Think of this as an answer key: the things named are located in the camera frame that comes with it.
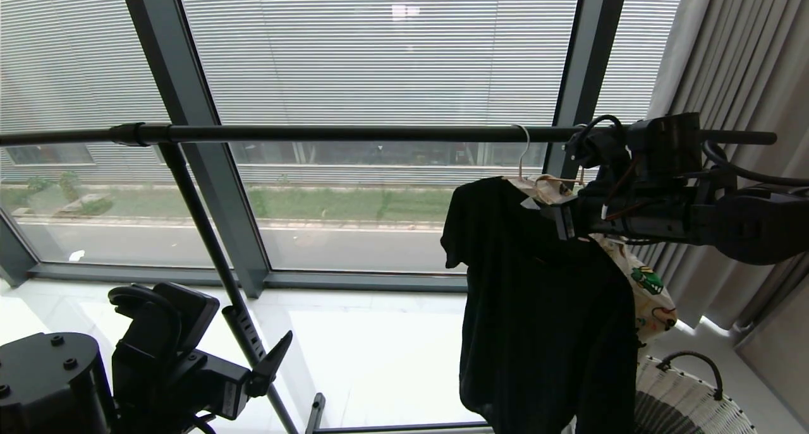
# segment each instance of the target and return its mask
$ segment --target window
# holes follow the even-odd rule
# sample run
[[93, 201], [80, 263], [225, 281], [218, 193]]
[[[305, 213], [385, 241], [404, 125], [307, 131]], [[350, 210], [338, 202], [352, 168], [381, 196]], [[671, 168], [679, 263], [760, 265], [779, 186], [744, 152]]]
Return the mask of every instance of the window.
[[92, 164], [93, 158], [82, 144], [37, 145], [6, 149], [15, 164]]
[[622, 123], [647, 117], [662, 51], [679, 0], [624, 0], [595, 116]]
[[[124, 0], [3, 0], [0, 23], [0, 132], [169, 121]], [[0, 205], [44, 261], [210, 266], [151, 149], [6, 150]]]
[[[183, 0], [223, 124], [340, 125], [550, 125], [576, 3]], [[231, 144], [274, 268], [440, 272], [453, 188], [524, 147]]]

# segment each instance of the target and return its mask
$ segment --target horizontal rod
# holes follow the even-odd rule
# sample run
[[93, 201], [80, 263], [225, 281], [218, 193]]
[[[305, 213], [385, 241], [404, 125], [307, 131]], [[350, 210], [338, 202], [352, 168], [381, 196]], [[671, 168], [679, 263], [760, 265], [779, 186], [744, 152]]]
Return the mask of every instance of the horizontal rod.
[[316, 428], [314, 434], [352, 434], [355, 432], [433, 431], [439, 429], [490, 428], [482, 421], [459, 423], [433, 423], [432, 425], [356, 426], [356, 428]]
[[[526, 126], [531, 141], [567, 142], [580, 127]], [[701, 131], [717, 143], [772, 145], [777, 135], [752, 131]], [[0, 136], [0, 147], [55, 143], [116, 142], [146, 147], [157, 143], [246, 141], [525, 142], [516, 126], [182, 126], [131, 123], [90, 131], [23, 132]]]

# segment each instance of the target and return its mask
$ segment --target white wicker basket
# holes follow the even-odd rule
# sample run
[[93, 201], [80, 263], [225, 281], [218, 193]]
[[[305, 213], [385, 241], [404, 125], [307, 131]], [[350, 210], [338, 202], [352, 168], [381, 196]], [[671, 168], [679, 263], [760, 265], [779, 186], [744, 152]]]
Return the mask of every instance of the white wicker basket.
[[[696, 356], [714, 371], [717, 388], [671, 367], [678, 356]], [[707, 356], [693, 351], [662, 361], [645, 357], [638, 366], [636, 434], [748, 434], [756, 432], [739, 406], [722, 391], [722, 376]]]

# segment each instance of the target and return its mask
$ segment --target tiled floor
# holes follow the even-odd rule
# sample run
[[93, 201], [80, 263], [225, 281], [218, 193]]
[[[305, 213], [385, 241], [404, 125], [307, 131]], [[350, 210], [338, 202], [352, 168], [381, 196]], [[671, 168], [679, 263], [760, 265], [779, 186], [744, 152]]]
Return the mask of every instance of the tiled floor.
[[[107, 284], [26, 282], [11, 289], [0, 282], [0, 344], [38, 331], [79, 331], [99, 340], [109, 373], [113, 347], [129, 319], [107, 302]], [[206, 289], [226, 304], [223, 290]], [[465, 297], [371, 292], [265, 291], [248, 303], [266, 347], [287, 330], [295, 341], [276, 381], [298, 428], [303, 429], [315, 392], [327, 403], [322, 426], [444, 423], [480, 418], [458, 400], [458, 353]], [[696, 350], [717, 361], [726, 391], [759, 432], [803, 433], [800, 425], [733, 353], [733, 339], [707, 323], [671, 331], [655, 356]], [[246, 365], [221, 316], [200, 348]], [[711, 380], [695, 359], [682, 370]], [[265, 400], [248, 403], [234, 422], [217, 420], [220, 434], [281, 432]]]

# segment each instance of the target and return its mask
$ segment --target green lawn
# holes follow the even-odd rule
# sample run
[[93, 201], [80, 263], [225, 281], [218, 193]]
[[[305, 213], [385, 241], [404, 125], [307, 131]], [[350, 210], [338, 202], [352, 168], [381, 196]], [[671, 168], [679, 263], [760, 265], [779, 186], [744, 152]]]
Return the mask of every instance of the green lawn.
[[[178, 190], [88, 190], [110, 194], [112, 207], [104, 215], [187, 217]], [[278, 220], [379, 220], [443, 221], [453, 191], [449, 189], [250, 189], [248, 197], [257, 218]], [[27, 189], [3, 186], [3, 207], [12, 212], [30, 207], [40, 215], [52, 215], [66, 205], [58, 186], [33, 194]]]

